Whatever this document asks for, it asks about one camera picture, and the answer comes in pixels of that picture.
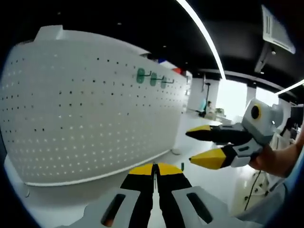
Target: white perforated panel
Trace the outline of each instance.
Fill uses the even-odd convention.
[[[137,70],[174,84],[136,82]],[[0,126],[30,185],[97,179],[173,147],[186,79],[146,58],[88,42],[13,48],[0,88]]]

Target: ceiling-mounted unit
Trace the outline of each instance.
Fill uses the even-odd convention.
[[[291,53],[295,53],[295,46],[288,37],[287,31],[275,16],[262,5],[263,11],[263,39],[280,46]]]

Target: led light strip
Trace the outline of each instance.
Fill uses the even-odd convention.
[[[209,45],[211,52],[215,58],[215,61],[219,67],[218,69],[219,69],[220,75],[222,76],[222,79],[226,79],[222,63],[219,59],[219,54],[213,44],[213,41],[212,41],[208,31],[206,30],[205,26],[203,25],[203,22],[200,20],[200,18],[198,17],[198,15],[194,11],[194,9],[188,4],[188,2],[186,0],[176,0],[176,1],[186,10],[186,12],[189,14],[189,16],[192,18],[192,20],[197,25],[197,27],[199,27],[201,33],[203,34],[204,38],[206,39],[206,41]]]
[[[291,89],[293,89],[293,88],[296,88],[296,87],[298,87],[298,86],[300,86],[300,85],[303,85],[303,84],[304,84],[304,79],[303,79],[302,81],[299,81],[298,83],[296,83],[296,84],[294,84],[294,85],[292,85],[292,86],[286,88],[286,89],[283,89],[283,90],[281,90],[281,91],[275,93],[275,95],[280,95],[280,94],[282,94],[282,93],[285,93],[285,92],[287,92],[287,91],[289,91],[289,90],[291,90]]]

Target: white floor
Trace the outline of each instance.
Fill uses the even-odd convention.
[[[180,155],[169,152],[153,162],[164,162],[178,167],[181,167],[183,162],[184,175],[193,186],[201,186],[227,203],[231,214],[238,214],[245,208],[244,197],[249,195],[255,170],[246,166],[226,167],[213,171],[191,164],[189,157],[215,146],[212,142],[200,142],[185,136],[188,129],[204,124],[218,125],[219,122],[198,118],[195,113],[183,114],[174,146],[174,152],[178,152]],[[22,202],[44,228],[69,225],[80,219],[88,203],[112,187],[119,187],[128,173],[126,171],[100,180],[70,186],[31,187],[22,183],[8,157],[5,160],[5,168]],[[263,196],[253,196],[249,206],[262,198]],[[155,191],[149,228],[165,228],[158,200],[159,196]]]

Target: white wall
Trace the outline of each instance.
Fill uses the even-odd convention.
[[[278,127],[278,129],[283,130],[283,128],[285,127],[286,121],[287,119],[290,117],[290,113],[291,113],[291,103],[279,99],[279,105],[283,108],[283,112],[284,112],[284,117],[283,117],[283,122],[282,124]]]
[[[207,79],[205,83],[210,83],[208,100],[212,102],[212,106],[216,107],[218,91],[219,91],[219,81]],[[201,78],[193,78],[191,85],[191,93],[188,101],[188,108],[197,110],[199,109],[202,99],[207,98],[207,89],[205,86],[202,92],[203,80]]]
[[[249,102],[256,97],[257,90],[255,88],[251,88],[247,86],[247,97],[246,97],[246,106]]]

